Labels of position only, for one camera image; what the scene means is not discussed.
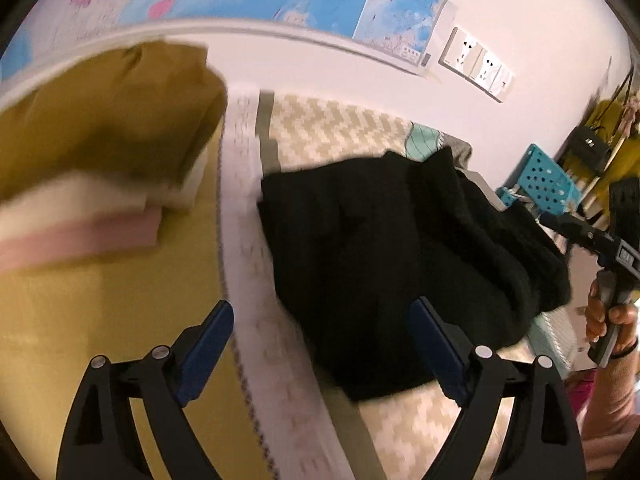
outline beige patterned bedsheet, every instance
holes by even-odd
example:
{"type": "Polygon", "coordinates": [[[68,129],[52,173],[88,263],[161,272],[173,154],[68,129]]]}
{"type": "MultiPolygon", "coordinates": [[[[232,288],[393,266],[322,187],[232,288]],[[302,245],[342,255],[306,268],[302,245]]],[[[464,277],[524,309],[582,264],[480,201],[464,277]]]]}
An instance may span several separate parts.
{"type": "MultiPolygon", "coordinates": [[[[358,155],[381,155],[387,150],[405,154],[404,141],[411,131],[411,121],[338,102],[266,95],[270,105],[273,99],[268,137],[277,143],[278,160],[274,163],[283,171],[358,155]]],[[[512,360],[533,359],[524,341],[498,353],[512,360]]],[[[503,400],[476,480],[491,476],[512,407],[511,399],[503,400]]],[[[437,383],[364,402],[359,409],[388,480],[420,480],[459,413],[437,383]]]]}

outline mustard yellow fabric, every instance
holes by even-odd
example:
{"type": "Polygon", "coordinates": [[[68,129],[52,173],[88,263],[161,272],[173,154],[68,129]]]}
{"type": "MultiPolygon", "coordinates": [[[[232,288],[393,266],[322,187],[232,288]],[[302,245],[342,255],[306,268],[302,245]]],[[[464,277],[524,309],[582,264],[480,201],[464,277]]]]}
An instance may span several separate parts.
{"type": "MultiPolygon", "coordinates": [[[[89,359],[141,358],[202,322],[223,297],[219,142],[220,130],[194,210],[166,212],[155,249],[0,276],[0,418],[40,480],[55,478],[66,416],[89,359]]],[[[154,478],[168,480],[142,402],[133,409],[154,478]]],[[[225,480],[271,478],[229,345],[185,412],[225,480]]]]}
{"type": "Polygon", "coordinates": [[[226,108],[197,46],[85,59],[0,114],[0,202],[68,170],[181,184],[226,108]]]}
{"type": "MultiPolygon", "coordinates": [[[[608,104],[609,101],[600,102],[586,124],[587,126],[602,126],[598,130],[598,136],[608,142],[613,149],[621,135],[620,133],[614,134],[613,129],[622,111],[622,104],[613,102],[609,110],[596,124],[596,119],[600,117],[608,104]]],[[[587,183],[595,176],[573,155],[566,158],[564,168],[572,170],[574,174],[587,181],[587,183]]],[[[604,215],[609,215],[609,184],[630,176],[640,176],[640,139],[629,138],[624,141],[618,154],[593,188],[593,193],[596,194],[604,215]]]]}

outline person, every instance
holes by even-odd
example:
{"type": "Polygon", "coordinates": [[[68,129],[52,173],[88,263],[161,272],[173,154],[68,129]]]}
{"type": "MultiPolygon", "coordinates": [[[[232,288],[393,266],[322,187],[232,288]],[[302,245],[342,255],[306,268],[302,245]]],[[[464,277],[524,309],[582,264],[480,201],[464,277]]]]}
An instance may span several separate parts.
{"type": "MultiPolygon", "coordinates": [[[[585,310],[586,336],[591,342],[607,332],[605,309],[593,282],[585,310]]],[[[635,413],[635,380],[638,371],[638,309],[632,304],[609,311],[620,334],[606,368],[598,368],[584,414],[581,438],[589,480],[605,478],[640,426],[635,413]]]]}

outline black wristband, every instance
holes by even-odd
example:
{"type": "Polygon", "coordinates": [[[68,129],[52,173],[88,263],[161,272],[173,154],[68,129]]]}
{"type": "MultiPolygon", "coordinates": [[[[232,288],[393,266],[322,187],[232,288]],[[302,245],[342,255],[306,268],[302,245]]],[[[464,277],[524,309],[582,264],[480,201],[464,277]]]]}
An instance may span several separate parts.
{"type": "Polygon", "coordinates": [[[620,352],[619,354],[611,354],[611,357],[609,358],[609,360],[622,359],[623,357],[626,357],[629,354],[631,354],[631,352],[635,351],[637,348],[638,348],[638,338],[636,337],[636,342],[635,343],[633,343],[629,348],[627,348],[626,350],[620,352]]]}

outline person's arm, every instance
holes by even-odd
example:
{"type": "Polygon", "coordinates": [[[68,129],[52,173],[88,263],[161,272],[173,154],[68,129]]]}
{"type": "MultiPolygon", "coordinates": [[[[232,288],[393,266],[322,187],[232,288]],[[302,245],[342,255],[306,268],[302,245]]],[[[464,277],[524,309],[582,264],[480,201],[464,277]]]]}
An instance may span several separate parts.
{"type": "MultiPolygon", "coordinates": [[[[605,309],[597,298],[597,286],[591,286],[586,310],[587,338],[597,341],[604,336],[605,309]]],[[[590,440],[630,431],[638,423],[634,416],[634,383],[638,368],[636,325],[638,310],[634,305],[620,305],[612,309],[609,319],[621,325],[612,359],[606,368],[598,368],[593,393],[584,417],[582,439],[590,440]]]]}

